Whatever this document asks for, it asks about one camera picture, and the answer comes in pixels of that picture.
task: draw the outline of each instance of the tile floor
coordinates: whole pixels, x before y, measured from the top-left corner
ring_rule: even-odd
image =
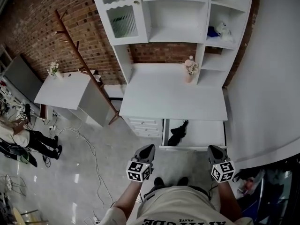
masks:
[[[112,114],[108,114],[107,123],[111,117]],[[79,120],[60,118],[56,123],[60,130],[68,126],[78,128],[80,124]],[[34,129],[48,136],[49,125],[44,126],[41,120],[37,120]],[[153,187],[157,176],[162,177],[166,184],[174,184],[180,177],[188,176],[191,185],[201,186],[207,191],[212,184],[205,152],[161,151],[158,148],[160,139],[137,137],[122,119],[102,129],[83,124],[80,133],[96,148],[99,173],[103,179],[98,193],[104,204],[97,196],[99,180],[95,159],[87,143],[72,131],[64,131],[59,135],[62,154],[59,160],[51,160],[50,168],[46,168],[42,156],[35,152],[33,155],[38,168],[0,154],[0,174],[21,176],[26,182],[26,197],[10,193],[13,205],[20,212],[39,209],[41,217],[49,220],[49,225],[83,225],[84,221],[93,225],[88,218],[95,213],[101,219],[112,204],[104,183],[113,201],[116,201],[129,184],[125,173],[128,160],[138,148],[147,144],[155,144],[157,150],[153,166],[155,170],[149,181],[144,182],[142,195]],[[130,220],[136,217],[138,206],[137,203]]]

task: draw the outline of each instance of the curved white wall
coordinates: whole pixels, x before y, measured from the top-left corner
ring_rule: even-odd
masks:
[[[261,0],[228,97],[237,167],[300,153],[300,0]]]

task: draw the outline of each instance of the white t-shirt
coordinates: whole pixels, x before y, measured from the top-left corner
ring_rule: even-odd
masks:
[[[125,225],[124,212],[110,208],[100,225]],[[163,188],[149,194],[131,225],[253,225],[249,217],[234,223],[217,212],[207,196],[186,186]]]
[[[25,148],[29,143],[29,131],[22,130],[14,135],[13,127],[12,123],[0,120],[0,138],[8,143],[16,143]]]

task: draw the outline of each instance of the dark hanging item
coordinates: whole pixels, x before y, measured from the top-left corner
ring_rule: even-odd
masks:
[[[179,144],[181,138],[186,135],[186,127],[188,125],[188,120],[185,120],[182,126],[178,128],[171,129],[172,137],[168,141],[168,146],[175,147]]]

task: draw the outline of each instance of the flower vase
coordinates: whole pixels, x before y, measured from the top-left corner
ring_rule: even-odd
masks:
[[[193,75],[186,72],[185,80],[186,80],[186,83],[190,83],[193,80]]]
[[[56,71],[55,75],[58,77],[59,80],[63,80],[63,74],[60,73],[60,71]]]

